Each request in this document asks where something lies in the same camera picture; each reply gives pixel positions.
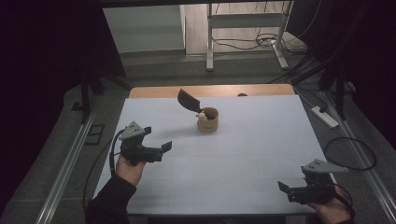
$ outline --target black sleeve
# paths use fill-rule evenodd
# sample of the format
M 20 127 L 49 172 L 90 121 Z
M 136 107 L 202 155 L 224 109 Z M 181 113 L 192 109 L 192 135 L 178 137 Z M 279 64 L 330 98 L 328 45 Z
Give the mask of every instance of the black sleeve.
M 305 218 L 305 224 L 323 224 L 323 222 L 320 220 L 317 214 L 307 216 Z M 339 222 L 337 224 L 355 224 L 355 221 L 353 219 Z
M 340 222 L 338 224 L 355 224 L 355 221 L 353 219 L 350 219 L 350 220 L 347 220 L 347 221 Z
M 135 192 L 134 185 L 117 175 L 112 176 L 88 203 L 87 224 L 128 224 L 126 206 Z

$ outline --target table surface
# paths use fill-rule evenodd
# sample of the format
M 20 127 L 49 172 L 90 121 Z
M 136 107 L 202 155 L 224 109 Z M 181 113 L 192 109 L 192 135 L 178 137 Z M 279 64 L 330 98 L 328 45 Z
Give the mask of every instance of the table surface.
M 253 96 L 253 92 L 269 92 L 262 90 L 266 88 L 278 88 L 283 95 Z M 286 84 L 191 87 L 189 91 L 202 90 L 201 96 L 206 96 L 192 94 L 203 107 L 219 111 L 214 133 L 197 130 L 195 113 L 175 98 L 180 87 L 132 90 L 132 97 L 145 91 L 149 98 L 125 101 L 116 132 L 134 120 L 142 128 L 152 127 L 144 146 L 173 141 L 173 147 L 163 161 L 146 165 L 128 212 L 145 216 L 311 213 L 306 205 L 289 203 L 277 186 L 277 181 L 305 186 L 300 167 L 314 159 L 325 161 L 299 96 L 290 86 L 284 93 L 287 88 Z M 213 90 L 220 97 L 208 97 Z M 240 91 L 250 96 L 236 97 Z M 119 150 L 120 141 L 115 147 Z M 106 160 L 95 195 L 109 177 Z

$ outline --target wooden cup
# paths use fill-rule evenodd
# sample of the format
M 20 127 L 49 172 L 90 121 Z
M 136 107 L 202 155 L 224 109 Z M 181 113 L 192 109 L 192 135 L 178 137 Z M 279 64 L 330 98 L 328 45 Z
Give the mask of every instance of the wooden cup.
M 213 107 L 205 107 L 205 108 L 203 108 L 203 110 L 206 113 L 213 115 L 213 117 L 215 117 L 215 118 L 214 119 L 206 119 L 206 120 L 198 119 L 198 121 L 197 121 L 198 129 L 199 129 L 199 131 L 204 132 L 204 133 L 213 133 L 215 130 L 218 129 L 219 111 Z

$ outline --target cable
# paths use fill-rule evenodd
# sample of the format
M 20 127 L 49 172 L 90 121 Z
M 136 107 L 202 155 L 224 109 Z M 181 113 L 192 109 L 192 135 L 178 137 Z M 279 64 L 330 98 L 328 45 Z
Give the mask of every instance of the cable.
M 324 102 L 320 97 L 318 97 L 316 94 L 314 94 L 312 91 L 309 91 L 309 90 L 306 90 L 306 89 L 304 89 L 303 87 L 299 87 L 299 86 L 296 86 L 294 89 L 296 90 L 296 88 L 299 88 L 299 89 L 301 89 L 301 90 L 303 90 L 303 91 L 306 91 L 306 92 L 308 92 L 308 93 L 310 93 L 311 95 L 313 95 L 313 96 L 315 96 L 318 100 L 320 100 L 321 102 L 322 102 L 322 104 L 324 105 L 324 106 L 321 106 L 320 107 L 320 112 L 324 112 L 326 109 L 327 109 L 327 107 L 328 107 L 328 105 L 326 104 L 326 102 Z
M 218 45 L 228 46 L 228 47 L 231 47 L 231 48 L 234 48 L 234 49 L 248 50 L 248 49 L 256 49 L 256 48 L 258 48 L 258 47 L 260 46 L 260 45 L 257 45 L 257 46 L 252 47 L 252 48 L 242 49 L 242 48 L 238 48 L 237 46 L 234 46 L 234 45 L 219 43 L 219 42 L 216 41 L 216 39 L 214 39 L 213 37 L 212 37 L 212 39 L 213 39 L 213 41 L 214 41 L 216 44 L 218 44 Z
M 335 184 L 334 183 L 334 185 L 337 186 L 338 188 L 340 188 L 346 194 L 347 200 L 349 201 L 350 206 L 352 207 L 353 206 L 353 201 L 352 201 L 352 197 L 350 196 L 349 192 L 344 187 L 342 187 L 339 184 Z
M 256 2 L 256 7 L 249 13 L 253 13 L 254 11 L 256 11 L 258 6 L 259 6 L 259 2 Z
M 110 152 L 108 153 L 108 163 L 109 163 L 109 165 L 110 165 L 110 173 L 111 173 L 111 176 L 113 176 L 113 175 L 116 174 L 116 167 L 115 167 L 115 165 L 114 165 L 114 156 L 115 156 L 115 154 L 114 154 L 114 147 L 116 146 L 116 140 L 119 138 L 119 136 L 120 136 L 124 131 L 125 131 L 125 129 L 122 129 L 122 130 L 120 130 L 120 131 L 116 134 L 116 136 L 114 137 L 114 140 L 113 140 L 113 144 L 111 145 L 111 150 L 110 150 Z
M 272 35 L 272 37 L 265 37 L 265 38 L 260 38 L 260 39 L 258 39 L 258 37 L 261 36 L 261 35 Z M 213 39 L 213 41 L 214 41 L 216 44 L 218 44 L 218 45 L 228 46 L 228 47 L 231 47 L 231 48 L 234 48 L 234 49 L 249 50 L 249 49 L 256 49 L 256 48 L 258 48 L 258 47 L 270 47 L 270 46 L 272 46 L 272 45 L 274 45 L 274 44 L 268 43 L 268 40 L 270 40 L 270 39 L 271 39 L 271 40 L 272 40 L 272 39 L 275 39 L 275 37 L 276 37 L 276 35 L 274 35 L 274 34 L 260 34 L 260 31 L 259 31 L 259 33 L 257 34 L 255 40 L 246 40 L 246 39 L 215 39 L 215 38 L 213 38 L 213 37 L 212 37 L 212 39 Z M 257 43 L 257 46 L 252 47 L 252 48 L 243 49 L 243 48 L 239 48 L 239 47 L 234 46 L 234 45 L 219 43 L 218 40 L 235 40 L 235 41 L 246 41 L 246 42 L 249 42 L 249 41 L 250 41 L 250 42 L 253 42 L 253 41 L 255 41 L 255 42 Z M 267 41 L 267 44 L 264 45 L 263 43 L 260 43 L 260 41 L 262 41 L 262 42 L 263 42 L 263 41 Z
M 109 146 L 110 143 L 111 143 L 111 140 L 112 140 L 112 139 L 110 139 L 110 140 L 105 144 L 105 146 L 103 147 L 103 149 L 100 151 L 99 155 L 96 157 L 96 159 L 95 159 L 95 161 L 93 162 L 93 165 L 92 165 L 90 171 L 88 172 L 87 179 L 85 180 L 85 186 L 84 186 L 84 190 L 83 190 L 83 192 L 82 192 L 82 207 L 83 207 L 83 209 L 84 209 L 84 214 L 85 214 L 85 215 L 86 215 L 86 213 L 87 213 L 87 207 L 86 207 L 86 203 L 85 203 L 85 198 L 86 198 L 86 193 L 87 193 L 88 181 L 90 180 L 90 176 L 91 176 L 91 174 L 92 174 L 93 168 L 95 167 L 95 164 L 99 161 L 99 158 L 102 156 L 103 152 L 108 148 L 108 146 Z
M 215 14 L 218 14 L 219 6 L 220 6 L 220 3 L 218 3 L 218 7 L 216 7 L 216 12 L 215 12 Z
M 335 141 L 344 140 L 344 139 L 346 139 L 346 140 L 351 140 L 351 141 L 356 141 L 356 142 L 358 142 L 358 143 L 364 145 L 364 146 L 368 149 L 368 151 L 372 154 L 373 160 L 374 160 L 373 163 L 372 163 L 371 165 L 369 165 L 368 167 L 356 168 L 356 167 L 345 166 L 345 165 L 341 164 L 340 162 L 335 161 L 335 160 L 329 158 L 329 157 L 326 155 L 326 152 L 327 152 L 328 149 L 329 149 L 329 145 L 330 145 L 331 143 L 335 142 Z M 367 146 L 367 144 L 363 143 L 361 140 L 358 140 L 358 139 L 356 139 L 356 138 L 351 138 L 351 137 L 337 137 L 337 138 L 334 138 L 334 139 L 333 139 L 332 141 L 330 141 L 330 142 L 326 145 L 326 147 L 323 149 L 323 154 L 324 154 L 324 156 L 326 157 L 326 159 L 327 159 L 328 161 L 331 161 L 332 163 L 334 163 L 334 164 L 336 164 L 336 165 L 346 167 L 346 168 L 348 168 L 348 169 L 350 169 L 350 170 L 357 170 L 357 171 L 367 171 L 367 170 L 371 170 L 371 169 L 373 169 L 373 168 L 376 166 L 376 161 L 377 161 L 377 158 L 376 158 L 376 155 L 375 155 L 374 151 L 373 151 L 369 146 Z
M 312 105 L 311 103 L 309 103 L 309 101 L 307 101 L 307 100 L 305 99 L 305 97 L 303 97 L 303 95 L 299 93 L 299 91 L 297 91 L 297 94 L 298 94 L 305 102 L 307 102 L 309 105 L 311 105 L 312 107 L 315 107 L 314 105 Z
M 280 80 L 284 77 L 291 77 L 293 75 L 293 73 L 298 72 L 298 69 L 301 68 L 301 66 L 308 60 L 308 58 L 310 57 L 310 54 L 306 54 L 296 65 L 294 65 L 294 67 L 292 67 L 285 75 L 281 76 L 281 77 L 277 77 L 272 79 L 271 81 L 267 82 L 267 84 L 271 84 L 277 80 Z
M 294 55 L 306 55 L 307 52 L 306 51 L 300 51 L 300 50 L 290 50 L 285 43 L 285 40 L 282 38 L 280 41 L 280 44 L 282 45 L 282 49 L 283 52 L 290 55 L 290 56 L 294 56 Z
M 277 9 L 276 9 L 276 2 L 274 1 L 274 9 L 275 9 L 275 12 L 277 12 Z

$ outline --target human hand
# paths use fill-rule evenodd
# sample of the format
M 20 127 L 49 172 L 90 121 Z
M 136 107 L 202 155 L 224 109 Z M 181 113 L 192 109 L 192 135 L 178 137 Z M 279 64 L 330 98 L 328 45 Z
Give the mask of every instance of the human hand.
M 116 174 L 136 187 L 142 178 L 145 165 L 146 163 L 141 161 L 137 165 L 132 166 L 131 163 L 120 155 L 117 160 Z
M 335 191 L 339 195 L 343 195 L 338 186 L 335 186 Z M 336 198 L 333 198 L 325 204 L 309 203 L 308 206 L 312 207 L 317 212 L 320 220 L 324 224 L 335 224 L 351 219 L 351 216 L 347 211 L 347 207 Z

